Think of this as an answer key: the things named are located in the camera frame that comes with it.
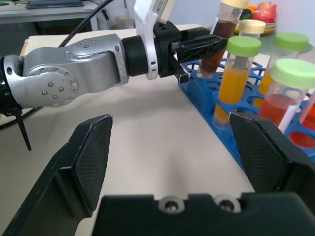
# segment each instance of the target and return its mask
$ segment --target blue test tube rack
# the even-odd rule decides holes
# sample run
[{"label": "blue test tube rack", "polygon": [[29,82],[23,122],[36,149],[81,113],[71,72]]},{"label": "blue test tube rack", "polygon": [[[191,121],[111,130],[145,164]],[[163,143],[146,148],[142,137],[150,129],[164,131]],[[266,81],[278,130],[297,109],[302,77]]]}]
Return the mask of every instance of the blue test tube rack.
[{"label": "blue test tube rack", "polygon": [[[219,65],[222,71],[224,70],[225,62],[226,59],[223,59]],[[179,84],[179,86],[196,107],[196,109],[200,112],[208,125],[212,128],[212,130],[224,144],[224,146],[228,149],[228,151],[234,157],[239,166],[244,169],[241,163],[240,154],[237,150],[237,145],[232,128],[219,129],[212,124],[214,109],[216,104],[218,104],[227,113],[236,110],[238,112],[243,112],[247,114],[258,114],[259,109],[254,107],[252,103],[255,98],[264,98],[264,96],[258,92],[258,87],[264,75],[265,68],[263,68],[262,65],[254,62],[241,102],[235,105],[228,105],[222,103],[218,99],[218,93],[223,72],[216,72],[214,78],[212,79],[200,79],[197,75],[199,64],[200,60],[183,63],[183,67],[190,73],[190,79],[187,83]],[[289,137],[291,132],[299,131],[315,138],[315,131],[302,126],[299,122],[299,116],[301,114],[301,111],[305,108],[307,102],[307,100],[302,102],[299,111],[296,113],[294,119],[285,132],[285,135],[287,137]],[[301,149],[315,162],[315,148]]]}]

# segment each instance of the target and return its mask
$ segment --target robotic arm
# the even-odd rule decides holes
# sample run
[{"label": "robotic arm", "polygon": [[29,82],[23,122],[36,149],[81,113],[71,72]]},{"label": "robotic arm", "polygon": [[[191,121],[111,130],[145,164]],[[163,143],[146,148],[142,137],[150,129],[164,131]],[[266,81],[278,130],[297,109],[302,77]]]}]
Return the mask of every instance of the robotic arm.
[{"label": "robotic arm", "polygon": [[167,21],[175,2],[137,0],[134,37],[121,40],[111,34],[0,59],[0,113],[17,117],[30,149],[22,109],[64,106],[85,93],[126,84],[130,76],[141,74],[149,80],[175,75],[185,83],[189,75],[180,63],[216,54],[227,39],[210,35],[205,28],[179,31]]}]

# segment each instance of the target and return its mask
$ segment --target green cap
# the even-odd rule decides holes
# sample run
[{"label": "green cap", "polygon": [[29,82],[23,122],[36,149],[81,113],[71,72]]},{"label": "green cap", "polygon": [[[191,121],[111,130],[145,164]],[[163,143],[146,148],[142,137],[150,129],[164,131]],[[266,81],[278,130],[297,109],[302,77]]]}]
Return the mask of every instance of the green cap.
[{"label": "green cap", "polygon": [[239,57],[255,57],[258,55],[261,42],[258,39],[247,36],[231,37],[226,49],[229,53]]},{"label": "green cap", "polygon": [[300,52],[309,43],[309,38],[300,33],[277,33],[274,46],[287,51]]},{"label": "green cap", "polygon": [[291,88],[315,88],[315,64],[308,61],[279,59],[270,75],[274,81]]}]

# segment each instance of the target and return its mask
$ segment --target table surface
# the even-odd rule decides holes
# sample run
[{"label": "table surface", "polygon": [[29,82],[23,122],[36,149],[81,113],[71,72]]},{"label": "table surface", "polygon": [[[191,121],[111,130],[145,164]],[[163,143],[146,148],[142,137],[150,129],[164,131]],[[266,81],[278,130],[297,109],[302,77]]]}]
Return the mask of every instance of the table surface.
[{"label": "table surface", "polygon": [[86,1],[84,6],[79,7],[57,7],[57,8],[42,8],[42,9],[26,9],[26,4],[17,3],[14,5],[11,1],[4,1],[9,5],[0,6],[0,18],[13,17],[18,15],[22,16],[36,16],[36,15],[52,15],[52,14],[67,14],[77,12],[90,12],[95,9],[96,4]]},{"label": "table surface", "polygon": [[[73,41],[113,32],[121,38],[135,35],[130,29],[107,30],[79,34]],[[64,37],[31,37],[26,53],[36,47],[56,46]],[[258,55],[255,61],[266,65],[268,58]],[[27,119],[31,152],[18,126],[0,132],[0,234],[75,127],[103,114],[112,114],[114,124],[101,196],[154,194],[160,199],[168,195],[186,198],[188,193],[226,193],[238,197],[253,191],[244,172],[178,87],[176,78],[148,81],[143,75],[131,78],[126,85],[83,95],[64,107],[44,108]],[[84,219],[76,235],[90,235],[95,217],[96,213]]]}]

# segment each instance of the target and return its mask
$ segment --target white cap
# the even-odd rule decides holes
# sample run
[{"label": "white cap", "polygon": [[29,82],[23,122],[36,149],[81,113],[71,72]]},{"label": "white cap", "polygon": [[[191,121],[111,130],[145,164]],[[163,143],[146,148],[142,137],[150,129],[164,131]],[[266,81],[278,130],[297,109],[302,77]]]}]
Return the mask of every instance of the white cap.
[{"label": "white cap", "polygon": [[263,21],[242,20],[240,21],[240,25],[238,26],[238,29],[242,33],[258,34],[258,33],[264,33],[265,27],[266,27],[266,23]]},{"label": "white cap", "polygon": [[250,0],[221,0],[221,2],[229,6],[245,9]]}]

